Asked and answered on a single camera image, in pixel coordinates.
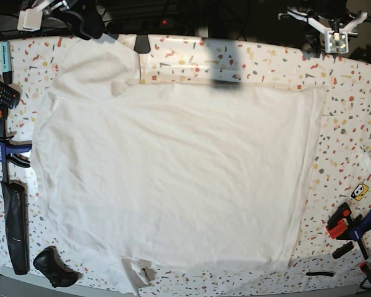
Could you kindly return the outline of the black TV remote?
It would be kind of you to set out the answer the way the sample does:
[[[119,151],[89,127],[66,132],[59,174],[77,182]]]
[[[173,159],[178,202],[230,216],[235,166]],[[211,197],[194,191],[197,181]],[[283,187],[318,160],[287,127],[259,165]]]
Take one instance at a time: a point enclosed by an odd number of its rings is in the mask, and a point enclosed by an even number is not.
[[[15,109],[20,101],[20,93],[0,81],[0,104],[9,109]]]

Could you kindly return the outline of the small black bar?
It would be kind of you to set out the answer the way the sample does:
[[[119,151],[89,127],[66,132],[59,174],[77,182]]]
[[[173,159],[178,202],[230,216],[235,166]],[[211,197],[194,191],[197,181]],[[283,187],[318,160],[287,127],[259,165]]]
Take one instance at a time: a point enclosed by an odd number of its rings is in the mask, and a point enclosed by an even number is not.
[[[343,246],[337,248],[333,253],[332,256],[334,259],[339,259],[340,257],[347,254],[349,251],[351,251],[354,248],[353,242],[348,242],[344,244]]]

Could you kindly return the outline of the yellow cartoon face sticker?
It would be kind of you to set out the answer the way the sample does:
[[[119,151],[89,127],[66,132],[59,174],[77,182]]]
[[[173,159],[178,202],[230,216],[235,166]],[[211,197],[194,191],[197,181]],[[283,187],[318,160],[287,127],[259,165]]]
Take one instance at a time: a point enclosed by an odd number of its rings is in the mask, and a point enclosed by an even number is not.
[[[351,198],[356,201],[361,201],[368,192],[368,190],[369,187],[366,184],[359,183],[351,193]]]

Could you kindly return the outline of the black power strip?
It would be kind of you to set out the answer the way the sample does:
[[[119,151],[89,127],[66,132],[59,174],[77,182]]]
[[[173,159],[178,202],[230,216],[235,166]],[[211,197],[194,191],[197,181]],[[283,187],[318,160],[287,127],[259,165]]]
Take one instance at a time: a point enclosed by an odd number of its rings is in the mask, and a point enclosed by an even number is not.
[[[136,30],[155,30],[174,28],[175,22],[173,19],[162,19],[155,17],[136,18],[136,19],[112,19],[105,20],[106,28],[119,31],[136,31]]]

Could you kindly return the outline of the black game controller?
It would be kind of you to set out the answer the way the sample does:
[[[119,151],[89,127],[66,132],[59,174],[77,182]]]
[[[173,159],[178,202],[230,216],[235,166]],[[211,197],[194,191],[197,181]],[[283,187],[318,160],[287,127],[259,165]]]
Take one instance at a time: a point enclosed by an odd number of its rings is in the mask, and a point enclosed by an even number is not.
[[[74,285],[79,276],[61,261],[54,246],[43,249],[33,260],[33,266],[40,271],[54,288],[67,288]]]

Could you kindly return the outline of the red blue bar clamp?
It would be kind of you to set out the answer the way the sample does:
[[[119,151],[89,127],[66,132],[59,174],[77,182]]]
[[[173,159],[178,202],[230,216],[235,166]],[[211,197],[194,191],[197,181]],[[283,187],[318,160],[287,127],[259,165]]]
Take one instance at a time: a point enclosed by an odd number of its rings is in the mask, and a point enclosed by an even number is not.
[[[359,268],[365,275],[365,279],[370,283],[371,290],[371,269],[367,263],[369,254],[362,239],[363,235],[371,230],[371,209],[364,217],[358,215],[353,218],[349,204],[344,202],[328,219],[326,230],[331,239],[358,244],[364,258],[364,261],[359,264]]]

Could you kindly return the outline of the teal highlighter marker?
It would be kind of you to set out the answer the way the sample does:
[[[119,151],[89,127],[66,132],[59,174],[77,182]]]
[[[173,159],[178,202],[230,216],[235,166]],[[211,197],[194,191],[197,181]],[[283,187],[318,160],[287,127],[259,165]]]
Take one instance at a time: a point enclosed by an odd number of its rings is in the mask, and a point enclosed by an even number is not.
[[[4,83],[12,84],[11,48],[8,41],[1,42],[1,69]]]

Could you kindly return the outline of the blue black bar clamp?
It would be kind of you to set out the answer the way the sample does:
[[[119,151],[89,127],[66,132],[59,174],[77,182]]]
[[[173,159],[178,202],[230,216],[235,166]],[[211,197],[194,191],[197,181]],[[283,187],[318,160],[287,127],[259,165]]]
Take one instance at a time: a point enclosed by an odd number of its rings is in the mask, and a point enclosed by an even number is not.
[[[21,153],[31,151],[32,144],[21,144],[20,142],[11,142],[12,136],[7,136],[6,121],[9,111],[8,108],[0,104],[0,163],[2,165],[2,180],[9,183],[8,163],[13,163],[21,168],[29,168],[30,161],[21,157]]]

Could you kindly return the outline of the white T-shirt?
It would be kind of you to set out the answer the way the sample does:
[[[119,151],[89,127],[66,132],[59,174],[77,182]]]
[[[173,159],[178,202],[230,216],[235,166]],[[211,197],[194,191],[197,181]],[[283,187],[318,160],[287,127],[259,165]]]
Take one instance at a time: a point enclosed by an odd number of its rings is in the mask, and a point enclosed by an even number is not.
[[[288,267],[326,91],[141,84],[138,54],[73,40],[41,99],[31,164],[75,256],[135,293],[148,264]]]

